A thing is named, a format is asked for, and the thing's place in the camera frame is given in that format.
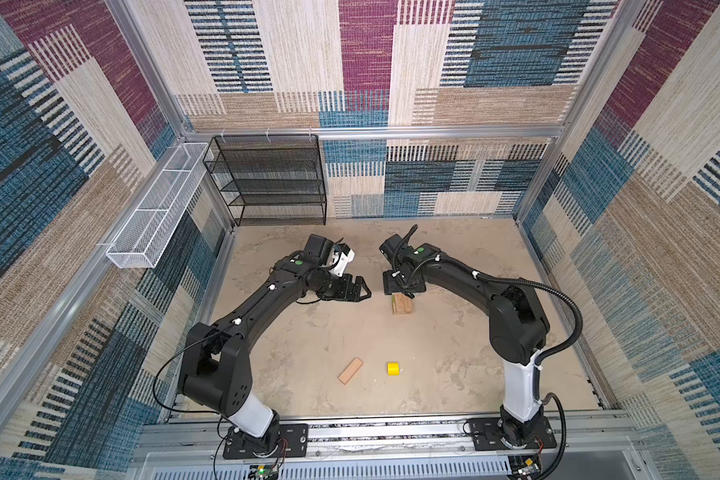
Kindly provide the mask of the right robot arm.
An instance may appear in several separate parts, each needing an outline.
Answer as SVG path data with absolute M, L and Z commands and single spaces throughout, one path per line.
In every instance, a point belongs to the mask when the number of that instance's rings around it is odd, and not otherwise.
M 379 250 L 391 265 L 383 274 L 387 295 L 404 293 L 412 297 L 431 284 L 486 314 L 490 345 L 503 361 L 502 440 L 513 448 L 530 443 L 543 420 L 536 359 L 546 346 L 550 330 L 534 288 L 522 279 L 491 278 L 431 244 L 414 248 L 398 234 L 386 239 Z

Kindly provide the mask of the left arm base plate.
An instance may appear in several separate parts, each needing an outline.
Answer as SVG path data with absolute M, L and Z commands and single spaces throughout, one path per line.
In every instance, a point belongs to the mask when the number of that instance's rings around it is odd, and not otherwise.
M 222 456 L 225 460 L 302 458 L 306 456 L 308 433 L 306 423 L 275 424 L 262 437 L 230 427 Z

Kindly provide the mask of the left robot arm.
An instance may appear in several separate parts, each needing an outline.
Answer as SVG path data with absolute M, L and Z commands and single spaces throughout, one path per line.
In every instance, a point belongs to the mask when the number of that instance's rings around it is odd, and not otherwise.
M 370 298 L 364 279 L 346 272 L 354 256 L 344 242 L 312 234 L 303 249 L 278 260 L 231 313 L 190 329 L 178 392 L 228 420 L 230 444 L 255 456 L 269 456 L 282 444 L 279 415 L 253 393 L 250 352 L 275 319 L 309 292 L 319 301 Z

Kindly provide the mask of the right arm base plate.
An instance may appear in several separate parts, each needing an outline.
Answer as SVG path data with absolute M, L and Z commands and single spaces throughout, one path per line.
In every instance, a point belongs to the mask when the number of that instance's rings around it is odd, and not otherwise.
M 500 416 L 466 420 L 462 431 L 472 440 L 476 451 L 548 451 L 558 447 L 558 439 L 546 417 L 533 420 L 531 428 L 504 427 Z

